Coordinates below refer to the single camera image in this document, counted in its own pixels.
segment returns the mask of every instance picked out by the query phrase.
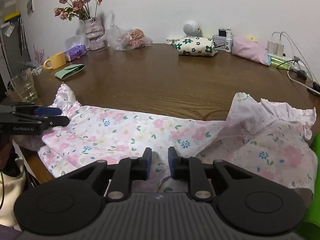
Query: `water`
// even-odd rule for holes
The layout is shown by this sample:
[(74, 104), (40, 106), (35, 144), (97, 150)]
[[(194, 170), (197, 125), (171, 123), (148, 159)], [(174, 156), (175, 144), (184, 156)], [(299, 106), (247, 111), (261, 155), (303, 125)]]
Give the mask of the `water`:
[(34, 84), (26, 84), (18, 95), (23, 102), (32, 102), (38, 98)]

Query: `white round speaker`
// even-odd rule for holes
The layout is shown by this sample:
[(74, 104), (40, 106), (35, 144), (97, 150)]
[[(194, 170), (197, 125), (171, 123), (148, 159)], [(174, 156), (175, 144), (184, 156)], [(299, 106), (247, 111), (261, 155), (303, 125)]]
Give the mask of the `white round speaker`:
[(198, 22), (190, 20), (187, 21), (183, 27), (183, 31), (187, 36), (195, 37), (199, 34), (201, 28)]

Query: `mug handle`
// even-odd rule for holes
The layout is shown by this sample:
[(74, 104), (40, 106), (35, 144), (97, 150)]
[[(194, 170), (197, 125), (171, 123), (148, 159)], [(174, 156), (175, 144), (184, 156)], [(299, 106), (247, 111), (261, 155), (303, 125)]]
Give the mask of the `mug handle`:
[(50, 70), (50, 69), (52, 69), (52, 66), (51, 67), (48, 67), (48, 62), (50, 61), (50, 59), (47, 59), (44, 63), (43, 63), (43, 68), (45, 69), (45, 70)]

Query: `wooden table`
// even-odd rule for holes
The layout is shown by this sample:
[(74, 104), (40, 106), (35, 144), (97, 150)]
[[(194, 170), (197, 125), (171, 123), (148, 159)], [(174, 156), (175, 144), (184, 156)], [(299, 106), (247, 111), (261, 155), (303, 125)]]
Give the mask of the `wooden table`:
[[(295, 108), (320, 109), (320, 100), (286, 71), (219, 51), (213, 58), (178, 56), (170, 45), (131, 51), (89, 52), (72, 64), (85, 69), (65, 80), (82, 105), (162, 114), (197, 120), (225, 120), (237, 92), (254, 99), (287, 102)], [(52, 104), (62, 81), (44, 70), (35, 78), (38, 103)], [(320, 121), (313, 126), (320, 132)], [(52, 179), (33, 152), (25, 157), (40, 182)]]

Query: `ribbed gray surface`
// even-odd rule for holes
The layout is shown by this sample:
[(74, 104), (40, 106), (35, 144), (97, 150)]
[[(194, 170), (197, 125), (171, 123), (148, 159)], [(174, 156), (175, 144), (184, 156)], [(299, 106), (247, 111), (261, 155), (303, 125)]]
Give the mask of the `ribbed gray surface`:
[(211, 205), (190, 200), (186, 193), (132, 193), (110, 203), (87, 228), (66, 236), (24, 232), (17, 240), (301, 240), (290, 233), (264, 238), (239, 233), (225, 225)]

